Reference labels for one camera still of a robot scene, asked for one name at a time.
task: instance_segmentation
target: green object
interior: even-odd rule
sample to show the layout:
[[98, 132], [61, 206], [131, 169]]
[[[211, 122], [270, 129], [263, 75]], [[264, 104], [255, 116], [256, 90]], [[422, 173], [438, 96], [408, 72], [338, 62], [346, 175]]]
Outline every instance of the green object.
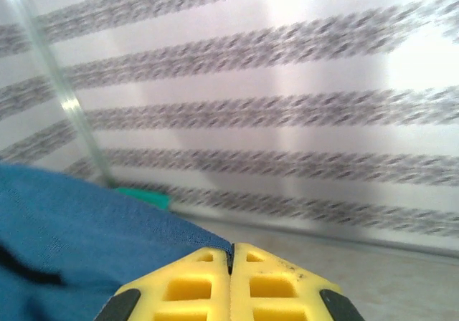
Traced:
[[153, 204], [161, 210], [167, 210], [169, 203], [171, 202], [171, 197], [158, 192], [148, 192], [144, 190], [138, 190], [137, 188], [128, 187], [117, 187], [115, 190], [127, 196], [131, 196], [138, 200], [145, 201], [146, 203]]

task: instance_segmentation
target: striped wall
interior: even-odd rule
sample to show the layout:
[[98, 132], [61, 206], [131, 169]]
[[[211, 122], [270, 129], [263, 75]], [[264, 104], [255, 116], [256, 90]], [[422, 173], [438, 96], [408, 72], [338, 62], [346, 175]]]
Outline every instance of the striped wall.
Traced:
[[[189, 214], [459, 250], [459, 0], [31, 1], [123, 184]], [[0, 64], [24, 68], [2, 77], [1, 126], [57, 106], [0, 20]], [[72, 145], [45, 113], [0, 155]]]

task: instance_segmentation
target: floor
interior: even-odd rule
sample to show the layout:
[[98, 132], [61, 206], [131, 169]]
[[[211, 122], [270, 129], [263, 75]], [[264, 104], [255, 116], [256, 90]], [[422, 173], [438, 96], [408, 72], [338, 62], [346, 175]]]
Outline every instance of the floor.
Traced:
[[459, 320], [459, 261], [192, 219], [341, 286], [366, 321]]

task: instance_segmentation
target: yellow plastic object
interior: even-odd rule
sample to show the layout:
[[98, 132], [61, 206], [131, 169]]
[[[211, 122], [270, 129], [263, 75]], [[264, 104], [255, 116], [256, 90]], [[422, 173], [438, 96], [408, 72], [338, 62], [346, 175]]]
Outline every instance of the yellow plastic object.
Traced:
[[128, 321], [333, 321], [320, 291], [338, 285], [250, 244], [203, 248], [129, 284], [141, 292]]
[[203, 248], [123, 285], [141, 297], [128, 321], [229, 321], [230, 276], [226, 253]]
[[235, 245], [233, 321], [333, 321], [319, 292], [338, 285], [250, 244]]

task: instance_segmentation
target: blue fabric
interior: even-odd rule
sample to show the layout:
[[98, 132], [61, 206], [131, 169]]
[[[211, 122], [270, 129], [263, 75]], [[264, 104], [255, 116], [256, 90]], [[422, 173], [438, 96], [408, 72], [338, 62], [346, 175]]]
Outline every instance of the blue fabric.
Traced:
[[0, 164], [0, 244], [39, 284], [0, 266], [0, 320], [92, 320], [122, 285], [228, 241], [173, 214], [58, 174]]

